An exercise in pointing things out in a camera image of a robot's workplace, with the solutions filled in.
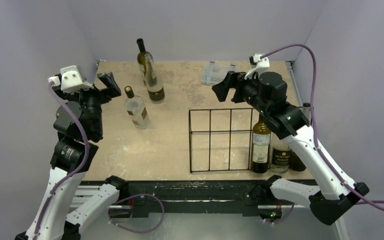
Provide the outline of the clear wine bottle dark label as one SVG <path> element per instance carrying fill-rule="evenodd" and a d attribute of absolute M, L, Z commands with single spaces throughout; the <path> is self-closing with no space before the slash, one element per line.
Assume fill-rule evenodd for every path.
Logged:
<path fill-rule="evenodd" d="M 276 174 L 283 174 L 289 170 L 291 148 L 276 134 L 272 134 L 269 149 L 269 169 Z"/>

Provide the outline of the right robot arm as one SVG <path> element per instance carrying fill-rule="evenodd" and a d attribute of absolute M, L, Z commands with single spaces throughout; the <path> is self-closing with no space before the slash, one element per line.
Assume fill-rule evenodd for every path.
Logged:
<path fill-rule="evenodd" d="M 269 178 L 260 196 L 268 204 L 285 200 L 309 208 L 323 224 L 332 225 L 369 192 L 364 182 L 355 182 L 333 160 L 314 136 L 308 118 L 287 102 L 288 85 L 276 72 L 246 78 L 244 72 L 229 71 L 222 82 L 212 86 L 219 102 L 235 89 L 231 101 L 246 102 L 263 118 L 267 127 L 303 161 L 316 185 L 287 180 L 279 175 Z"/>

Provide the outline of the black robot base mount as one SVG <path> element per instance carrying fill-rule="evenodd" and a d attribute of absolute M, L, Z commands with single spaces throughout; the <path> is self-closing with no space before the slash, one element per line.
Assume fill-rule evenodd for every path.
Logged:
<path fill-rule="evenodd" d="M 109 206 L 115 218 L 147 218 L 165 214 L 240 214 L 270 216 L 270 210 L 285 211 L 292 205 L 276 200 L 264 188 L 264 180 L 130 180 L 120 199 L 133 200 Z"/>

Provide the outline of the green wine bottle front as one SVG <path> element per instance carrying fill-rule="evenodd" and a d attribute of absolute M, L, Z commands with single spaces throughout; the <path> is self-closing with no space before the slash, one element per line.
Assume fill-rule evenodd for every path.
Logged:
<path fill-rule="evenodd" d="M 252 128 L 251 170 L 256 174 L 266 173 L 269 168 L 269 149 L 272 132 L 262 115 Z"/>

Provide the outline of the square clear liquor bottle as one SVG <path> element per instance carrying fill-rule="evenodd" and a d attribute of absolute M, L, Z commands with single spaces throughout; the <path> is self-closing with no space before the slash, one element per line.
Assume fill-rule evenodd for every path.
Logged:
<path fill-rule="evenodd" d="M 131 86 L 126 86 L 124 92 L 127 96 L 127 99 L 124 101 L 124 107 L 134 126 L 143 130 L 147 129 L 150 119 L 144 99 L 141 96 L 136 95 Z"/>

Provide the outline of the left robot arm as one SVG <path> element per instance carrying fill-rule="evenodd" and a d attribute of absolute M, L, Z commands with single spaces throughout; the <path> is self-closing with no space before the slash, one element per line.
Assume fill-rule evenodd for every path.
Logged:
<path fill-rule="evenodd" d="M 128 183 L 110 176 L 95 195 L 70 209 L 103 139 L 102 105 L 122 94 L 112 72 L 97 77 L 104 89 L 83 81 L 74 70 L 48 79 L 48 91 L 59 103 L 53 124 L 58 142 L 39 210 L 27 231 L 16 236 L 18 240 L 79 240 L 110 204 L 122 205 L 129 199 Z"/>

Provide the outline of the tall clear glass bottle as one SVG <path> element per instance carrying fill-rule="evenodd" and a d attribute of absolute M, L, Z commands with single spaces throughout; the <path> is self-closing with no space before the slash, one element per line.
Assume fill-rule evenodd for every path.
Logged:
<path fill-rule="evenodd" d="M 165 92 L 162 80 L 157 77 L 155 72 L 155 66 L 153 63 L 153 57 L 150 53 L 144 54 L 144 66 L 145 66 L 145 86 L 150 100 L 159 104 L 165 99 Z"/>

